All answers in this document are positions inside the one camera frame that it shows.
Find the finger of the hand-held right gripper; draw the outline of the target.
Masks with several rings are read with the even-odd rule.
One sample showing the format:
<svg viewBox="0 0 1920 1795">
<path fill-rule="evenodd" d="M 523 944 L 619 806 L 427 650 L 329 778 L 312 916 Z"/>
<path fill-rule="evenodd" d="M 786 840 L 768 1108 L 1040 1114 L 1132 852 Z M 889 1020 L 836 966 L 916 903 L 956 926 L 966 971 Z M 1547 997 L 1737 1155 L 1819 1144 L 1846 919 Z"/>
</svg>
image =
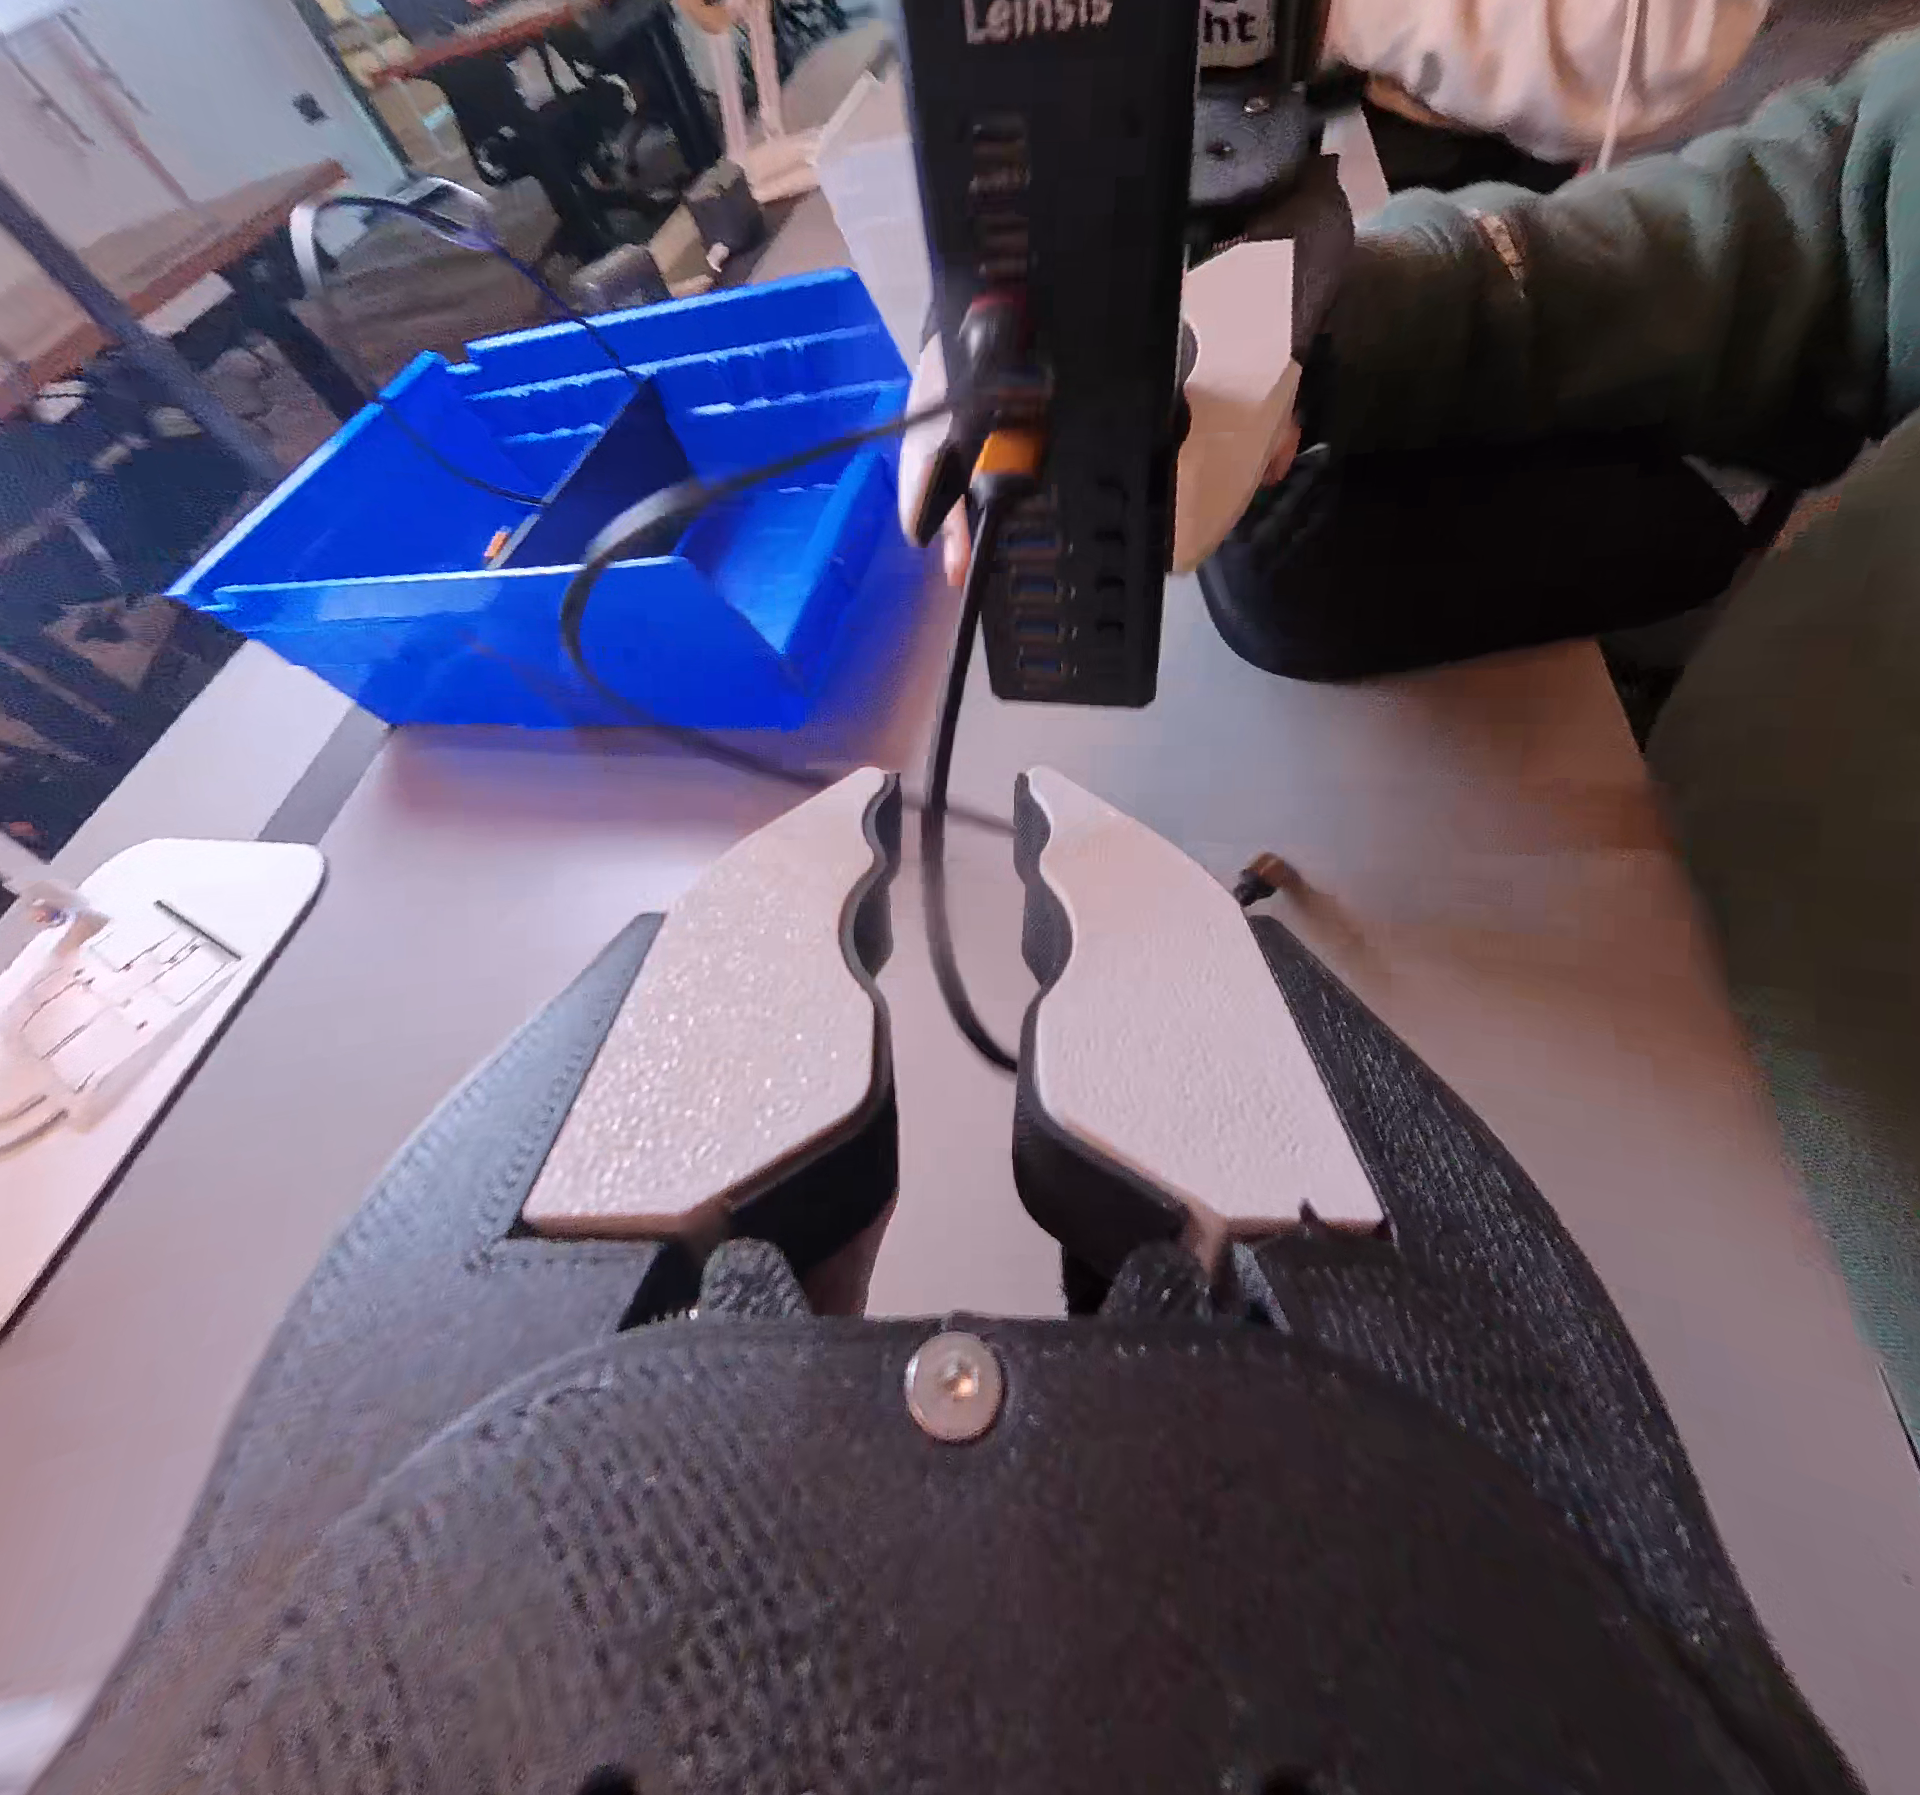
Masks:
<svg viewBox="0 0 1920 1795">
<path fill-rule="evenodd" d="M 906 402 L 909 429 L 899 439 L 897 515 L 906 541 L 933 548 L 945 582 L 963 588 L 972 566 L 968 492 L 979 461 L 971 426 L 954 425 L 943 403 L 947 369 L 943 343 L 925 343 Z"/>
<path fill-rule="evenodd" d="M 1295 243 L 1238 241 L 1186 273 L 1169 571 L 1191 576 L 1250 510 L 1298 397 Z"/>
</svg>

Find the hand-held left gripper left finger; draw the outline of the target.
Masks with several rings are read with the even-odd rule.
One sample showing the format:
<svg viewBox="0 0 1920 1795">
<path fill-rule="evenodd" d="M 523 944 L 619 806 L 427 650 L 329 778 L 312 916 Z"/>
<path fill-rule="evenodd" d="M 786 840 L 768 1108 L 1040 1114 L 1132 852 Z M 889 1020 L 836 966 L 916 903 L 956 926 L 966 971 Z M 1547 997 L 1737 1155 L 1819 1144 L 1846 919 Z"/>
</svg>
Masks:
<svg viewBox="0 0 1920 1795">
<path fill-rule="evenodd" d="M 899 776 L 859 770 L 742 838 L 658 919 L 522 1226 L 702 1265 L 776 1249 L 819 1313 L 868 1309 L 899 1195 Z"/>
</svg>

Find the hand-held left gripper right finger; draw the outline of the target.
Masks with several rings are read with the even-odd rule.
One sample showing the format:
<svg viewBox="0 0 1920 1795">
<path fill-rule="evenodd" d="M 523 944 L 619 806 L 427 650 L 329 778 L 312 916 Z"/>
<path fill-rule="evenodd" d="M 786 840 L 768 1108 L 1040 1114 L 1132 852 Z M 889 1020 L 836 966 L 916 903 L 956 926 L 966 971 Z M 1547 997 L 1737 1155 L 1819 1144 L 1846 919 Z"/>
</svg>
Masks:
<svg viewBox="0 0 1920 1795">
<path fill-rule="evenodd" d="M 1054 770 L 1016 784 L 1012 1168 L 1069 1313 L 1171 1246 L 1207 1285 L 1280 1237 L 1380 1239 L 1387 1212 L 1247 908 L 1183 848 Z"/>
</svg>

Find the blue plastic bin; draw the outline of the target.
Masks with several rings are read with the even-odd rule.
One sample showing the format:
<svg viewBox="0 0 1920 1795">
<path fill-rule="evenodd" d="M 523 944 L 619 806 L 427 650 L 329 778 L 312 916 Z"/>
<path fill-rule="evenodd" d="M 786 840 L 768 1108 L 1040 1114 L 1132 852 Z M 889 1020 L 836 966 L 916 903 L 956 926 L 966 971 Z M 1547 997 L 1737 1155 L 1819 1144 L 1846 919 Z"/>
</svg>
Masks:
<svg viewBox="0 0 1920 1795">
<path fill-rule="evenodd" d="M 490 547 L 652 379 L 699 483 L 877 426 L 909 369 L 847 268 L 419 356 L 169 590 L 389 725 L 574 728 L 618 712 L 563 648 L 579 568 Z M 582 643 L 658 723 L 788 732 L 863 660 L 904 556 L 897 442 L 823 459 L 611 568 Z"/>
</svg>

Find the person's right forearm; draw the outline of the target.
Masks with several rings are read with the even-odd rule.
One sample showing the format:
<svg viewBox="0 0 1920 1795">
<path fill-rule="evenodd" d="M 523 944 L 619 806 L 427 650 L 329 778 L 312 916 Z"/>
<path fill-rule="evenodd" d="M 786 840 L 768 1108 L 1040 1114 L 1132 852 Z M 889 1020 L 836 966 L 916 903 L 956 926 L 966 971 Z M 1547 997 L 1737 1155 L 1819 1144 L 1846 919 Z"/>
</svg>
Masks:
<svg viewBox="0 0 1920 1795">
<path fill-rule="evenodd" d="M 1339 455 L 1649 434 L 1807 487 L 1915 471 L 1917 40 L 1552 194 L 1406 191 L 1360 223 L 1306 369 Z"/>
</svg>

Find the beige cloth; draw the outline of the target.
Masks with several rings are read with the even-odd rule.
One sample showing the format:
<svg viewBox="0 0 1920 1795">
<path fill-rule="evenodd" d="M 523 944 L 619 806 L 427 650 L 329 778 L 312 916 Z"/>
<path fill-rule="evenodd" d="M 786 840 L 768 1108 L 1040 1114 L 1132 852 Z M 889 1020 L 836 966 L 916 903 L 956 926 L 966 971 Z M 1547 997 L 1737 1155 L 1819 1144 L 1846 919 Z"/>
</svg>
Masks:
<svg viewBox="0 0 1920 1795">
<path fill-rule="evenodd" d="M 1382 108 L 1608 164 L 1728 80 L 1772 0 L 1327 0 L 1323 58 Z"/>
</svg>

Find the black bin divider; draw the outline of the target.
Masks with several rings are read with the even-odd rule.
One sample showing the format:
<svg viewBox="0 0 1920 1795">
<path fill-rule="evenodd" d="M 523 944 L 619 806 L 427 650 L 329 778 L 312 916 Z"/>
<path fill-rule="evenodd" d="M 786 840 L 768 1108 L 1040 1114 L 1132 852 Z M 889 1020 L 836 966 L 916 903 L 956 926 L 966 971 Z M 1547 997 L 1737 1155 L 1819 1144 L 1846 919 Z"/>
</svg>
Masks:
<svg viewBox="0 0 1920 1795">
<path fill-rule="evenodd" d="M 611 419 L 566 461 L 540 508 L 490 547 L 488 568 L 586 566 L 600 534 L 631 510 L 697 483 L 658 383 L 631 380 Z"/>
</svg>

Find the long wooden desk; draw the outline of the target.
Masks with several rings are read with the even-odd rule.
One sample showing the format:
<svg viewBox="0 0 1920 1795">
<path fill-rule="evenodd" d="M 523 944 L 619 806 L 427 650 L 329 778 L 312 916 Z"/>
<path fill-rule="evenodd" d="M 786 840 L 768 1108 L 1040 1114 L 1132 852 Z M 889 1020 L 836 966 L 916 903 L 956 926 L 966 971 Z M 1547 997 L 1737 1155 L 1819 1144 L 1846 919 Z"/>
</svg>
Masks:
<svg viewBox="0 0 1920 1795">
<path fill-rule="evenodd" d="M 639 108 L 667 128 L 694 176 L 712 166 L 721 138 L 688 64 L 673 0 L 511 0 L 466 26 L 412 40 L 374 66 L 371 86 L 437 80 L 457 61 L 549 48 L 591 73 L 633 88 Z"/>
</svg>

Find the white stand base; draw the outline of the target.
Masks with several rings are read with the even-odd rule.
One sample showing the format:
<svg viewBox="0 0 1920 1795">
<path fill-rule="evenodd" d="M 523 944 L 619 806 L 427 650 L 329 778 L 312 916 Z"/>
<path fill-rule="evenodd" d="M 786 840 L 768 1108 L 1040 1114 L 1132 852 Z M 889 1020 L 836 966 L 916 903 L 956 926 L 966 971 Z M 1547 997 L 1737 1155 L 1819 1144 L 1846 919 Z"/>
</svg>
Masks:
<svg viewBox="0 0 1920 1795">
<path fill-rule="evenodd" d="M 13 838 L 35 922 L 3 975 L 3 1324 L 35 1298 L 314 908 L 304 844 L 154 840 L 83 881 Z"/>
</svg>

